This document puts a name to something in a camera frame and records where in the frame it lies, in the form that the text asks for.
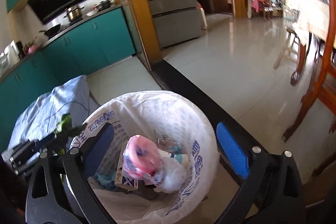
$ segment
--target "pot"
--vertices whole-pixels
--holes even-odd
[[[110,8],[111,6],[112,6],[111,1],[106,0],[106,1],[100,2],[97,7],[98,7],[99,11],[102,11],[102,10]]]
[[[84,9],[84,7],[79,8],[78,5],[72,6],[69,9],[66,9],[67,15],[65,17],[67,17],[70,22],[74,22],[74,21],[82,18],[82,16],[83,16],[82,10],[83,9]]]

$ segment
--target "stool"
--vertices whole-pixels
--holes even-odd
[[[285,57],[288,60],[294,62],[295,64],[298,64],[298,59],[294,59],[290,56],[290,53],[294,53],[294,54],[296,54],[296,56],[299,55],[299,53],[296,50],[292,49],[292,43],[290,43],[291,34],[294,35],[293,43],[299,44],[300,39],[293,29],[287,28],[286,31],[287,31],[287,39],[286,39],[286,42],[285,42],[285,44],[284,44],[284,46],[281,50],[281,53],[280,53],[277,61],[275,62],[274,66],[273,66],[274,69],[278,68],[278,66],[280,64],[280,61],[283,57]]]

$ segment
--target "stainless steel pot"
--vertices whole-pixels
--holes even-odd
[[[82,10],[83,9],[84,9],[84,7],[79,8],[78,5],[72,6],[69,9],[66,9],[67,15],[65,17],[67,17],[70,22],[74,22],[74,21],[78,20],[79,18],[82,18],[82,16],[83,16]]]

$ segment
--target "white plastic bag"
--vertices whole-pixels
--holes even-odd
[[[204,113],[192,102],[169,91],[124,94],[92,113],[86,130],[71,143],[80,147],[109,122],[114,126],[113,142],[99,171],[116,168],[121,145],[133,135],[156,141],[154,130],[181,144],[189,157],[183,188],[160,200],[146,200],[135,194],[94,189],[100,202],[118,224],[172,224],[188,215],[207,195],[216,174],[219,153],[214,130]]]

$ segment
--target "table leg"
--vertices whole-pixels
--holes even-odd
[[[299,43],[299,55],[298,55],[298,64],[296,67],[296,71],[293,73],[291,77],[291,85],[294,86],[296,83],[299,81],[303,67],[305,65],[305,60],[306,60],[306,45],[302,45]]]

